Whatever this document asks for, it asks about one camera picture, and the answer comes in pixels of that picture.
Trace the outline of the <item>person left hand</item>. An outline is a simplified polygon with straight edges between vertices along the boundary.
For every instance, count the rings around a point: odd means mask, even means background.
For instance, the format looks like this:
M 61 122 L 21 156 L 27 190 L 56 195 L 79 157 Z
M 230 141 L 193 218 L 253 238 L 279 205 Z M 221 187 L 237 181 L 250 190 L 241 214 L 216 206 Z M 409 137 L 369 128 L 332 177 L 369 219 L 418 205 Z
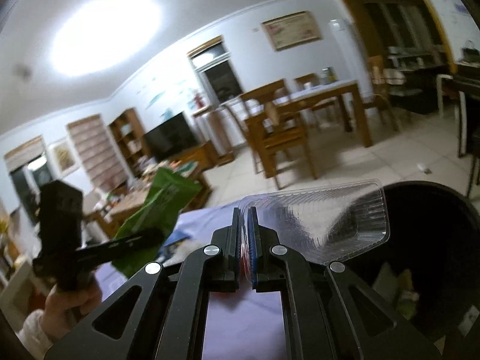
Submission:
M 56 284 L 46 298 L 40 327 L 48 338 L 55 343 L 72 328 L 79 320 L 93 311 L 102 301 L 102 290 L 98 282 L 92 279 L 89 284 L 78 291 L 64 291 Z

